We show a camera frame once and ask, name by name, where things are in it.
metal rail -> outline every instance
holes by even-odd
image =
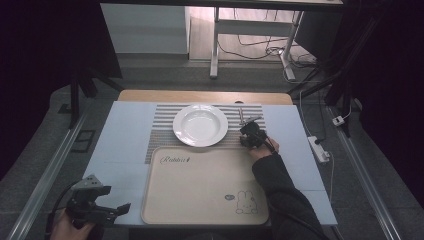
[[[41,206],[44,203],[44,200],[46,199],[50,191],[51,186],[53,185],[63,165],[63,162],[68,156],[68,153],[78,135],[79,130],[81,129],[85,119],[87,118],[91,104],[92,101],[88,100],[88,105],[85,108],[81,117],[79,118],[78,122],[75,124],[73,129],[68,130],[59,148],[54,153],[49,165],[46,167],[46,170],[38,181],[37,186],[29,197],[27,203],[25,204],[24,209],[16,220],[15,225],[10,231],[7,239],[20,240],[26,238],[32,224],[34,223],[35,218],[37,217]]]
[[[337,117],[333,114],[331,108],[327,108],[327,113],[331,119]],[[353,169],[355,170],[359,182],[361,183],[362,188],[364,189],[365,195],[367,196],[371,206],[373,207],[376,213],[376,217],[380,222],[384,234],[386,235],[387,239],[400,240],[401,237],[399,235],[398,230],[396,229],[393,218],[390,215],[386,204],[378,193],[377,188],[375,187],[374,182],[371,179],[365,164],[363,163],[361,157],[356,151],[355,145],[353,144],[350,138],[346,137],[341,128],[337,128],[337,134],[339,135],[340,141],[342,142],[343,147],[345,148],[349,156]]]

cartoon print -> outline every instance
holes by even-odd
[[[256,214],[258,213],[257,205],[253,193],[251,191],[240,191],[237,194],[237,210],[238,214]]]
[[[236,197],[234,195],[232,195],[232,194],[225,195],[225,199],[228,200],[228,201],[234,200],[235,198]]]

white plate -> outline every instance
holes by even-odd
[[[191,105],[177,113],[174,133],[183,143],[194,147],[211,146],[225,137],[228,120],[224,113],[209,105]]]

dark sleeve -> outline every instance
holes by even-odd
[[[314,209],[294,187],[280,155],[259,159],[252,171],[268,198],[274,239],[322,239],[310,229],[323,234]]]

wall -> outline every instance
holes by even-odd
[[[188,7],[101,6],[117,53],[188,53]]]

